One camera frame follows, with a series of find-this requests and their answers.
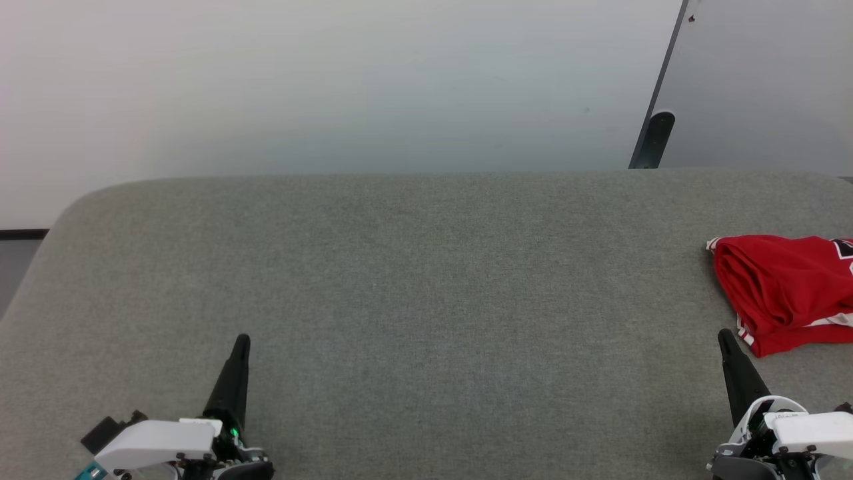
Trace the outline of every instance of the gray table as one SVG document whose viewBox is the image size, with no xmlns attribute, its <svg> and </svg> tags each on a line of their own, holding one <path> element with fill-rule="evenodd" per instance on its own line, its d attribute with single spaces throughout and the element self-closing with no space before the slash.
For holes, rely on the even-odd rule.
<svg viewBox="0 0 853 480">
<path fill-rule="evenodd" d="M 705 241 L 853 237 L 796 173 L 179 179 L 70 207 L 0 321 L 3 478 L 72 478 L 103 416 L 200 414 L 252 336 L 282 478 L 706 478 L 731 424 Z M 757 361 L 853 400 L 853 345 Z"/>
</svg>

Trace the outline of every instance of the white trim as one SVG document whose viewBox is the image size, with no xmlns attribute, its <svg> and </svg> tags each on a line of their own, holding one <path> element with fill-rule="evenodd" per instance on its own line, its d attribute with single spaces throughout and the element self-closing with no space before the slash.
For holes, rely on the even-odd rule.
<svg viewBox="0 0 853 480">
<path fill-rule="evenodd" d="M 810 324 L 806 325 L 806 327 L 818 325 L 841 325 L 853 328 L 853 313 L 836 313 L 832 317 L 826 317 L 825 319 L 817 319 L 814 322 L 811 322 Z"/>
<path fill-rule="evenodd" d="M 713 252 L 717 249 L 717 242 L 719 242 L 721 238 L 722 237 L 713 237 L 711 240 L 705 242 L 705 249 Z"/>
</svg>

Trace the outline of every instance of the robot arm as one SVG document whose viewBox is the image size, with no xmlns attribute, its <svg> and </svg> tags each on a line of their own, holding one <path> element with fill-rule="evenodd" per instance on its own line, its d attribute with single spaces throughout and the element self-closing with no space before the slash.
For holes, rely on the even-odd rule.
<svg viewBox="0 0 853 480">
<path fill-rule="evenodd" d="M 198 419 L 130 422 L 106 417 L 81 442 L 95 456 L 77 480 L 143 479 L 138 469 L 165 465 L 180 480 L 270 480 L 266 452 L 244 443 L 249 377 L 249 336 L 237 337 L 207 406 Z"/>
<path fill-rule="evenodd" d="M 719 334 L 734 432 L 708 469 L 721 480 L 817 480 L 821 458 L 853 459 L 853 410 L 809 414 L 771 395 L 731 331 Z"/>
</svg>

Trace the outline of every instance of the red cloth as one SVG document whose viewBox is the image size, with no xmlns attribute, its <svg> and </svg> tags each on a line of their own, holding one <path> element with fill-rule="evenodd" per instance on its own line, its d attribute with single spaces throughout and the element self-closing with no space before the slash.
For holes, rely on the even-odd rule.
<svg viewBox="0 0 853 480">
<path fill-rule="evenodd" d="M 853 315 L 843 315 L 853 313 L 853 240 L 744 235 L 715 238 L 708 249 L 757 357 L 853 342 Z"/>
</svg>

